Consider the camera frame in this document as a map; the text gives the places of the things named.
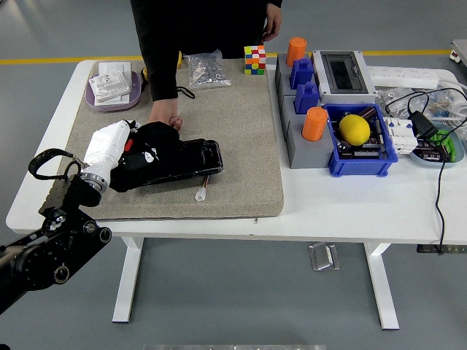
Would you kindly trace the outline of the person's right hand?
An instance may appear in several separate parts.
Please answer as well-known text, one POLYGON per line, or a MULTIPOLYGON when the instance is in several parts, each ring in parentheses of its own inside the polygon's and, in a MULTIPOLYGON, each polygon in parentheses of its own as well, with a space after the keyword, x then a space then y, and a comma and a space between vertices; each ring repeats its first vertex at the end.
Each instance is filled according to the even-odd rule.
POLYGON ((176 131, 180 131, 183 121, 178 115, 177 99, 154 101, 147 122, 162 122, 173 127, 176 131))

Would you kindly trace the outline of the person's left hand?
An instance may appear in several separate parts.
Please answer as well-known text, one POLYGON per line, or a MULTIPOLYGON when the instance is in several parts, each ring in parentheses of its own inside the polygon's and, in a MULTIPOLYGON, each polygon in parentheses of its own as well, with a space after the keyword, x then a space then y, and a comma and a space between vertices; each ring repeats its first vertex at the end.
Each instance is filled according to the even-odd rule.
POLYGON ((268 3, 266 5, 266 21, 261 35, 261 42, 265 43, 275 39, 279 34, 281 25, 281 8, 275 4, 268 3))

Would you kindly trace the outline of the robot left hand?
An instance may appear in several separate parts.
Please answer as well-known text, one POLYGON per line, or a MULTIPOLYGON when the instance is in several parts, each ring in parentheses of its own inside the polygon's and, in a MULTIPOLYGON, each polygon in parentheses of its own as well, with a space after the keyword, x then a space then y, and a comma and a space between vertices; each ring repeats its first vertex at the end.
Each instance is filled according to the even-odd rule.
POLYGON ((136 139, 129 139, 129 136, 142 136, 139 122, 121 120, 95 131, 85 153, 84 162, 88 166, 81 178, 109 184, 111 170, 118 166, 133 171, 160 160, 156 148, 151 146, 146 150, 131 151, 136 139))

